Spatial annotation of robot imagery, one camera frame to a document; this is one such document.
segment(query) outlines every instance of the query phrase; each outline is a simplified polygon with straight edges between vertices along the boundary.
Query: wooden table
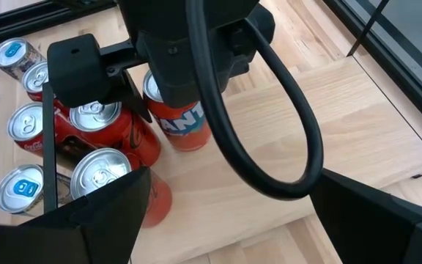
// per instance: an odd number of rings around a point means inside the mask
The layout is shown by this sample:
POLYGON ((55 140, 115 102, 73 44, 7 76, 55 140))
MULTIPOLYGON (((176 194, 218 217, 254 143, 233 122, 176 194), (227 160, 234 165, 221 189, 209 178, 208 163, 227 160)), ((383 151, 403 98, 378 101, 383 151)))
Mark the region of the wooden table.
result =
MULTIPOLYGON (((344 58, 330 32, 307 22, 318 12, 317 3, 262 3, 277 23, 272 46, 319 120, 325 166, 376 187, 422 174, 421 139, 360 65, 344 58)), ((46 54, 50 43, 86 33, 94 34, 101 46, 127 38, 115 9, 26 38, 46 54)), ((141 84, 146 71, 144 66, 130 73, 141 84)), ((289 99, 259 56, 249 74, 231 80, 224 96, 234 128, 256 162, 278 179, 296 180, 306 162, 305 136, 289 99)), ((21 85, 0 71, 0 179, 17 165, 41 162, 6 133, 7 119, 28 102, 21 85)), ((154 129, 164 148, 153 169, 172 187, 174 204, 162 224, 141 231, 133 262, 178 263, 313 212, 308 199, 279 202, 250 189, 213 141, 194 153, 178 153, 156 125, 154 129)), ((0 211, 0 224, 25 220, 0 211)))

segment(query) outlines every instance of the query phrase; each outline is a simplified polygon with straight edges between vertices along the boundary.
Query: can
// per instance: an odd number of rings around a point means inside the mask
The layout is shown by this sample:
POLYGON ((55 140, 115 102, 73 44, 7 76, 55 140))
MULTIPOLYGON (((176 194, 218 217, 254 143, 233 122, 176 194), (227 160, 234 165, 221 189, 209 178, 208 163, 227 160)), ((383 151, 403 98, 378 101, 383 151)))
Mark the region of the can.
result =
MULTIPOLYGON (((59 205, 66 205, 73 198, 71 179, 56 175, 56 193, 59 205)), ((43 214, 43 169, 39 165, 22 165, 8 173, 0 182, 0 209, 25 216, 43 214)))
POLYGON ((132 153, 146 166, 152 166, 159 159, 158 137, 137 114, 122 108, 122 103, 88 103, 71 109, 70 120, 95 147, 132 153))
MULTIPOLYGON (((95 150, 73 171, 73 199, 90 194, 140 166, 141 162, 132 154, 125 155, 112 148, 95 150)), ((171 205, 172 192, 169 185, 155 173, 151 173, 149 202, 142 226, 148 228, 161 223, 169 213, 171 205)))
MULTIPOLYGON (((75 165, 95 147, 82 139, 68 118, 55 108, 55 151, 56 162, 68 169, 75 165)), ((22 106, 7 123, 7 132, 15 143, 40 157, 43 157, 42 103, 22 106)))
MULTIPOLYGON (((27 95, 34 102, 43 102, 43 84, 48 82, 48 63, 38 62, 30 67, 22 77, 22 86, 27 91, 27 95)), ((56 99, 53 100, 55 107, 63 114, 69 116, 70 109, 56 99)))
POLYGON ((144 78, 144 99, 147 108, 175 149, 197 150, 210 140, 211 130, 201 102, 191 103, 180 109, 168 107, 160 96, 151 71, 144 78))
POLYGON ((34 64, 45 61, 27 40, 17 37, 0 44, 0 69, 18 81, 34 64))

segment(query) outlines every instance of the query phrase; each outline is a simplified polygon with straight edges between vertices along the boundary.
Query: black cable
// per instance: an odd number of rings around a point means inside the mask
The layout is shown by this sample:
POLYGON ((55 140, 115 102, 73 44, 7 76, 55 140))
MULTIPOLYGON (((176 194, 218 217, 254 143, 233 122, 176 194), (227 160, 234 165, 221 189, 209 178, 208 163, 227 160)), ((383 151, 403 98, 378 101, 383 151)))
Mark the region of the black cable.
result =
POLYGON ((218 79, 208 40, 204 0, 187 0, 186 13, 201 104, 216 143, 226 160, 248 185, 266 196, 291 200, 308 195, 317 183, 323 167, 322 136, 314 113, 291 74, 258 29, 249 21, 242 21, 242 26, 256 49, 291 98, 306 132, 308 160, 303 176, 294 183, 284 183, 267 175, 256 165, 255 161, 245 151, 232 127, 219 92, 218 79))

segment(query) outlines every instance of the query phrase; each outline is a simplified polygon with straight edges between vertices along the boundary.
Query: black screw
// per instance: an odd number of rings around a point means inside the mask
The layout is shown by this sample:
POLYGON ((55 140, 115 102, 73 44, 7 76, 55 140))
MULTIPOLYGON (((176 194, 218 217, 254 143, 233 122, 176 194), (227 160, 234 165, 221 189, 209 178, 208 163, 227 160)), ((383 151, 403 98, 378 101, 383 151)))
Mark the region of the black screw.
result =
POLYGON ((169 49, 169 54, 171 54, 171 55, 175 55, 178 52, 179 52, 179 50, 178 50, 177 47, 172 47, 172 48, 169 49))

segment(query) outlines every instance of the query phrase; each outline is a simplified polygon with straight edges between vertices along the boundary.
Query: coca-cola logo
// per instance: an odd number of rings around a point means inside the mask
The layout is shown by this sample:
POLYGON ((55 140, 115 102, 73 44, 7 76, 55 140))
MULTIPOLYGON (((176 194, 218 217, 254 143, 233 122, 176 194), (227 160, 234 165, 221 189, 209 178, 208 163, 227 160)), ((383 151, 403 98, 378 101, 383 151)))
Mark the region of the coca-cola logo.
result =
POLYGON ((43 147, 42 142, 34 142, 34 144, 25 144, 23 148, 28 151, 37 151, 41 150, 43 147))

